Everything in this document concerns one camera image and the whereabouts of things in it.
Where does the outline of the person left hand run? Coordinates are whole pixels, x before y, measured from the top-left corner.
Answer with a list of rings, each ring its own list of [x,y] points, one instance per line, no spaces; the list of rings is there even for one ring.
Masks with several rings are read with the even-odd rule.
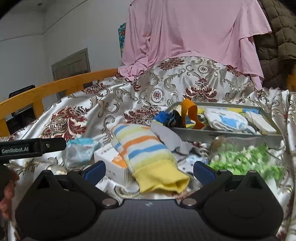
[[[12,169],[10,169],[11,172],[11,180],[6,185],[4,189],[4,197],[1,200],[1,214],[4,218],[10,219],[11,218],[11,202],[12,198],[15,195],[15,186],[16,182],[20,179],[19,175]]]

